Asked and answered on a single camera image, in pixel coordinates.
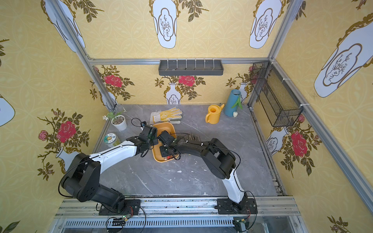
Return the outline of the yellow plastic storage box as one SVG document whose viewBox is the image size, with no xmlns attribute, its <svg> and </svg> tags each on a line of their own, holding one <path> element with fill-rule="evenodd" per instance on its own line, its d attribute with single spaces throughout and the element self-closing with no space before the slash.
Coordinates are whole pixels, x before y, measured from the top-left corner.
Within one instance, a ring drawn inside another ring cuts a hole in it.
<svg viewBox="0 0 373 233">
<path fill-rule="evenodd" d="M 157 129 L 157 137 L 160 136 L 160 134 L 163 131 L 167 131 L 170 135 L 173 133 L 173 136 L 175 136 L 175 129 L 171 123 L 162 122 L 162 123 L 157 123 L 153 126 Z M 176 156 L 170 155 L 170 156 L 162 157 L 161 151 L 160 151 L 160 148 L 162 146 L 163 146 L 162 142 L 158 140 L 158 144 L 155 145 L 152 149 L 152 153 L 153 153 L 153 157 L 155 161 L 159 163 L 165 163 L 165 162 L 174 160 L 175 158 L 180 159 L 180 155 L 178 154 Z"/>
</svg>

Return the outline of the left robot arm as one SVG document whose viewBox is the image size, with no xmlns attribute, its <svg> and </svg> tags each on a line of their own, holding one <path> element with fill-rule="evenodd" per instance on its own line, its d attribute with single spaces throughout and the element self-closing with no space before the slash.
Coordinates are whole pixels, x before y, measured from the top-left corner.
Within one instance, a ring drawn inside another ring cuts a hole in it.
<svg viewBox="0 0 373 233">
<path fill-rule="evenodd" d="M 76 155 L 59 183 L 73 198 L 80 202 L 94 201 L 112 213 L 121 214 L 126 209 L 125 197 L 119 191 L 100 184 L 100 175 L 111 166 L 138 154 L 144 156 L 158 144 L 157 129 L 145 125 L 138 136 L 102 152 Z"/>
</svg>

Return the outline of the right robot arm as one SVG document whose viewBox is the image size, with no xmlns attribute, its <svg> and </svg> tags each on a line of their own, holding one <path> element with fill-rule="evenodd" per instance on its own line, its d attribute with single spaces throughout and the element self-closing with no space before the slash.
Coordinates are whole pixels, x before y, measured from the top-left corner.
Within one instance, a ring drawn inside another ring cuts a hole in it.
<svg viewBox="0 0 373 233">
<path fill-rule="evenodd" d="M 202 158 L 211 173 L 222 180 L 230 201 L 236 204 L 243 201 L 245 194 L 237 176 L 236 156 L 218 139 L 201 141 L 194 134 L 171 134 L 167 131 L 163 131 L 157 139 L 162 143 L 162 155 L 189 154 Z"/>
</svg>

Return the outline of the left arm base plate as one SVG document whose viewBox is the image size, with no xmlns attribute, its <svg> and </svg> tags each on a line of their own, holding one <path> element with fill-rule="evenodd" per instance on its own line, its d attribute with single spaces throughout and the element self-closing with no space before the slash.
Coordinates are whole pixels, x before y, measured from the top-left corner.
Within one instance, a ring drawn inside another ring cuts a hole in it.
<svg viewBox="0 0 373 233">
<path fill-rule="evenodd" d="M 118 204 L 115 204 L 114 207 L 102 204 L 99 210 L 99 216 L 124 216 L 126 214 L 137 216 L 139 214 L 140 204 L 140 199 L 121 200 Z"/>
</svg>

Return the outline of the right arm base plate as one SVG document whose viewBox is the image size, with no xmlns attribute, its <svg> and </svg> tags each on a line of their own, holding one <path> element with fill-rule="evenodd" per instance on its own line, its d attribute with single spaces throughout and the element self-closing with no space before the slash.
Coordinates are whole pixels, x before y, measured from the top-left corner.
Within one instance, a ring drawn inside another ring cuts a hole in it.
<svg viewBox="0 0 373 233">
<path fill-rule="evenodd" d="M 257 214 L 257 204 L 253 198 L 244 197 L 240 203 L 235 203 L 230 199 L 217 199 L 214 207 L 220 215 L 233 214 Z"/>
</svg>

